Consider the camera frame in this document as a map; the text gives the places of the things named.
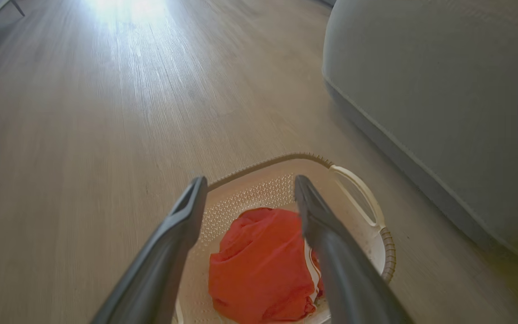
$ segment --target gray sofa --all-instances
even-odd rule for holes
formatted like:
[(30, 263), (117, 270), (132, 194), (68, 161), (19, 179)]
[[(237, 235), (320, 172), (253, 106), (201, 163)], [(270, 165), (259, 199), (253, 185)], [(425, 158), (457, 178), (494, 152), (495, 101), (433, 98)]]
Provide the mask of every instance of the gray sofa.
[(337, 0), (323, 75), (459, 229), (518, 254), (518, 0)]

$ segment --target laminate flooring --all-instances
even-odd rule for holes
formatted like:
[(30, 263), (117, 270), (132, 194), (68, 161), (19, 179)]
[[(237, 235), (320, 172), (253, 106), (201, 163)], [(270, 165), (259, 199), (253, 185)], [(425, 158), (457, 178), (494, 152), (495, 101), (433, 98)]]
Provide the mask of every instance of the laminate flooring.
[(479, 251), (333, 107), (316, 0), (19, 0), (0, 12), (0, 323), (88, 322), (196, 175), (320, 154), (375, 193), (418, 323), (518, 323)]

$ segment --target red cloth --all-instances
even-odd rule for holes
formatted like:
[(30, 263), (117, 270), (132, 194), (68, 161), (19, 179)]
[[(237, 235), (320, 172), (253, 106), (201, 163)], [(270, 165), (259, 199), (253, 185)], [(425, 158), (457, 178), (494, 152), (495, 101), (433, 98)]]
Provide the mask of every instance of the red cloth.
[[(320, 277), (314, 254), (308, 258)], [(213, 306), (240, 324), (300, 320), (315, 311), (310, 295), (317, 295), (314, 267), (310, 273), (307, 262), (297, 213), (270, 208), (246, 211), (233, 221), (219, 252), (210, 256)]]

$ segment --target laundry basket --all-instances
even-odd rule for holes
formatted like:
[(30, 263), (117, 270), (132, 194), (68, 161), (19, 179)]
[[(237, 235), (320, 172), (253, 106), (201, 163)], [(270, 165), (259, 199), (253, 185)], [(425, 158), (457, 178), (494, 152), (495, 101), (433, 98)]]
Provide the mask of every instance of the laundry basket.
[[(199, 240), (187, 256), (179, 285), (174, 322), (232, 323), (213, 308), (208, 293), (209, 256), (219, 251), (219, 242), (242, 212), (258, 207), (297, 211), (296, 175), (311, 180), (383, 279), (387, 283), (391, 280), (395, 271), (395, 246), (380, 206), (368, 187), (352, 172), (319, 156), (288, 154), (209, 185)], [(301, 322), (318, 324), (330, 320), (325, 299), (318, 300), (316, 306), (315, 314)]]

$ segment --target basket rim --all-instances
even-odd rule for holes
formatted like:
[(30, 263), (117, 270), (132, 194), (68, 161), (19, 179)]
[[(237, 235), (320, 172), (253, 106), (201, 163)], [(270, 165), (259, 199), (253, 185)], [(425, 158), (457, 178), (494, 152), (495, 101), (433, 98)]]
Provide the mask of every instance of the basket rim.
[[(310, 160), (313, 162), (317, 162), (329, 169), (331, 166), (335, 165), (331, 160), (328, 160), (320, 155), (315, 155), (310, 152), (294, 152), (283, 154), (280, 156), (276, 156), (273, 158), (269, 158), (267, 160), (263, 160), (262, 162), (252, 164), (251, 166), (247, 166), (247, 168), (242, 168), (237, 170), (236, 172), (232, 172), (208, 185), (208, 190), (212, 191), (217, 189), (218, 187), (229, 183), (235, 179), (238, 179), (242, 176), (260, 170), (262, 168), (266, 168), (269, 166), (273, 166), (273, 164), (277, 164), (280, 162), (285, 162), (289, 160), (295, 159), (303, 159)], [(385, 248), (385, 264), (383, 265), (383, 271), (381, 273), (381, 277), (386, 283), (390, 283), (393, 278), (393, 274), (395, 273), (395, 266), (397, 265), (397, 256), (395, 254), (395, 242), (393, 241), (393, 236), (391, 235), (390, 230), (387, 227), (384, 227), (380, 230), (379, 234), (383, 240), (383, 246)]]

